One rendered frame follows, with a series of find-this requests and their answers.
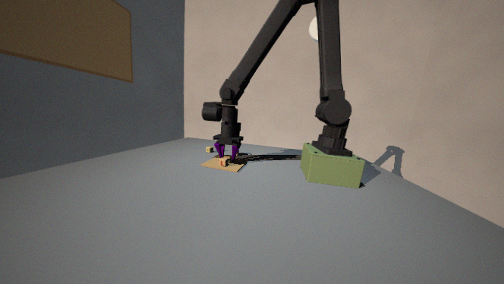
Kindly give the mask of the tan flat mat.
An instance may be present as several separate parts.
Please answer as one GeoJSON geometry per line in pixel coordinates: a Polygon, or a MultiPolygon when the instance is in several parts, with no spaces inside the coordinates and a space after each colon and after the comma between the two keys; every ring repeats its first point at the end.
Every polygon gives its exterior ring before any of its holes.
{"type": "Polygon", "coordinates": [[[201,166],[210,167],[214,169],[222,169],[231,172],[238,172],[243,167],[243,165],[248,161],[248,159],[235,158],[234,162],[231,161],[230,163],[228,163],[226,167],[224,167],[219,166],[219,159],[220,157],[218,155],[208,160],[207,162],[201,164],[201,166]]]}

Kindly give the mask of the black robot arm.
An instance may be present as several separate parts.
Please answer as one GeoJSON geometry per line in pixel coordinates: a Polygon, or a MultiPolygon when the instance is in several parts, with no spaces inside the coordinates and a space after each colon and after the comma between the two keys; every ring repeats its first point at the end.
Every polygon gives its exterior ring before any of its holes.
{"type": "Polygon", "coordinates": [[[279,0],[237,68],[221,86],[219,95],[221,97],[222,92],[222,101],[203,104],[203,120],[222,120],[227,125],[237,122],[236,137],[239,137],[241,123],[235,108],[238,100],[289,21],[302,5],[313,2],[317,13],[320,60],[320,104],[315,117],[327,126],[323,126],[318,141],[313,140],[311,145],[328,155],[352,155],[352,151],[344,148],[351,104],[345,99],[342,85],[339,0],[279,0]]]}

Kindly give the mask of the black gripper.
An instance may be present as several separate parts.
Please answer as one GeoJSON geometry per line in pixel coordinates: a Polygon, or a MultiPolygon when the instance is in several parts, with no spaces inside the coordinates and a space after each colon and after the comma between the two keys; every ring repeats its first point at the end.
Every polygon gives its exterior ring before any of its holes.
{"type": "Polygon", "coordinates": [[[237,122],[231,123],[227,125],[227,122],[222,123],[222,133],[213,136],[213,140],[217,140],[214,143],[216,150],[219,153],[220,159],[224,157],[225,144],[232,145],[232,162],[235,161],[236,154],[241,146],[241,140],[244,137],[237,135],[237,122]]]}

